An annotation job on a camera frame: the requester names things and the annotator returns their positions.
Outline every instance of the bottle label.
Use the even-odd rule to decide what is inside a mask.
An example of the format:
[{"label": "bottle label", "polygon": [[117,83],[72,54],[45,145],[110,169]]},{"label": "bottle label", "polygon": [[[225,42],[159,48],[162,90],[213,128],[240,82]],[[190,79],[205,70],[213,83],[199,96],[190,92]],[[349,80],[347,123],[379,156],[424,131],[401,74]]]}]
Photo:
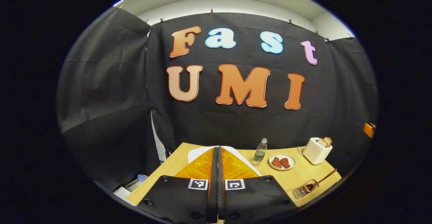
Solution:
[{"label": "bottle label", "polygon": [[253,157],[253,160],[256,162],[261,162],[264,159],[264,155],[266,153],[263,151],[256,151],[255,156]]}]

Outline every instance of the orange letter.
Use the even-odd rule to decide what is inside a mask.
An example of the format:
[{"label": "orange letter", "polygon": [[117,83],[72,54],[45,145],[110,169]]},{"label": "orange letter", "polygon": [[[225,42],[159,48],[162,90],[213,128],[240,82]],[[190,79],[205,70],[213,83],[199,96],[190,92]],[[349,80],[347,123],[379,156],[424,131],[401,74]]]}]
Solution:
[{"label": "orange letter", "polygon": [[180,55],[186,55],[189,52],[189,49],[186,47],[185,43],[188,43],[188,45],[191,46],[195,39],[193,33],[190,32],[199,34],[201,32],[201,28],[198,26],[194,26],[177,32],[173,32],[171,34],[171,36],[174,38],[172,52],[169,54],[171,58]]},{"label": "orange letter", "polygon": [[267,106],[265,96],[267,77],[270,75],[268,69],[263,67],[253,68],[245,81],[240,74],[239,68],[233,64],[221,64],[218,69],[222,72],[220,96],[216,98],[218,104],[232,104],[233,99],[230,97],[230,93],[231,89],[233,89],[237,104],[242,104],[250,91],[250,96],[246,100],[248,106],[260,108]]},{"label": "orange letter", "polygon": [[291,88],[288,101],[285,103],[285,108],[289,110],[298,110],[301,107],[300,93],[304,77],[299,74],[289,74],[288,79],[291,81]]},{"label": "orange letter", "polygon": [[203,67],[200,65],[190,65],[186,68],[186,70],[190,73],[190,84],[189,91],[182,92],[180,90],[180,73],[183,71],[183,68],[180,66],[171,66],[166,69],[168,72],[168,88],[171,96],[178,101],[192,101],[198,95],[198,80],[199,73],[203,70]]}]

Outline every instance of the meat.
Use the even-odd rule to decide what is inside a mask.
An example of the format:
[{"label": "meat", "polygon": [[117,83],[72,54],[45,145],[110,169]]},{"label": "meat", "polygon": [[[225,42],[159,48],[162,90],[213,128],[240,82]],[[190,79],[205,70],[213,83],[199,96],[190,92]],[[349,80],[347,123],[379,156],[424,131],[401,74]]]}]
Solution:
[{"label": "meat", "polygon": [[285,168],[289,168],[290,164],[288,163],[288,159],[287,158],[282,158],[280,160],[280,163],[282,164],[282,166],[284,166]]},{"label": "meat", "polygon": [[282,168],[282,164],[280,164],[279,158],[274,158],[271,164],[273,164],[273,166],[275,167]]}]

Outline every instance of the wooden spoon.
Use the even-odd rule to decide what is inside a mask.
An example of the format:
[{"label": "wooden spoon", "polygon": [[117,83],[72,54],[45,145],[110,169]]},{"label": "wooden spoon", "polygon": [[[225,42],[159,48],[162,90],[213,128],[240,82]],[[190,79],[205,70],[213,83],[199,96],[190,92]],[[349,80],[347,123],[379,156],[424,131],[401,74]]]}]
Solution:
[{"label": "wooden spoon", "polygon": [[316,183],[314,183],[314,184],[308,184],[308,185],[306,185],[307,189],[308,189],[309,191],[313,190],[317,184],[319,184],[320,182],[322,182],[324,179],[328,178],[330,175],[332,175],[332,174],[333,174],[334,172],[336,172],[336,171],[337,171],[337,169],[334,169],[331,173],[327,174],[327,176],[325,176],[325,177],[324,177],[323,179],[321,179],[320,181],[318,181],[318,182],[316,182]]}]

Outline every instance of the black fabric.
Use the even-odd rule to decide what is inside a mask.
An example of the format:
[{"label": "black fabric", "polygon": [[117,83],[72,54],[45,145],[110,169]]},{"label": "black fabric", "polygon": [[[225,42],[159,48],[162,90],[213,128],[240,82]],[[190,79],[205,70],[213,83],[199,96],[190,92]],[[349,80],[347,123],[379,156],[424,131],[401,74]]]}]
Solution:
[{"label": "black fabric", "polygon": [[363,127],[365,123],[378,125],[378,89],[372,64],[356,38],[327,44],[336,70],[337,93],[328,132],[333,149],[326,160],[344,176],[369,149],[372,140]]},{"label": "black fabric", "polygon": [[[199,26],[187,55],[170,58],[173,32]],[[231,49],[209,48],[208,32],[225,27],[234,32],[236,46]],[[281,54],[261,49],[260,34],[278,33],[283,38]],[[182,142],[200,145],[229,145],[237,149],[253,149],[261,138],[268,138],[268,147],[287,148],[305,145],[312,136],[324,136],[330,128],[336,98],[335,69],[324,39],[307,29],[287,22],[242,13],[191,15],[153,25],[146,58],[148,93],[153,101],[153,122],[159,139],[165,145]],[[302,41],[316,48],[318,64],[309,64]],[[199,93],[190,102],[177,101],[168,90],[169,66],[182,66],[180,89],[188,91],[186,67],[198,64]],[[249,107],[243,102],[231,105],[216,103],[221,89],[220,64],[235,64],[245,80],[254,67],[271,72],[267,78],[264,108]],[[284,105],[290,91],[288,74],[305,78],[301,89],[301,109],[287,110]]]},{"label": "black fabric", "polygon": [[71,152],[108,190],[160,164],[145,87],[150,26],[112,7],[78,38],[57,87],[57,116]]}]

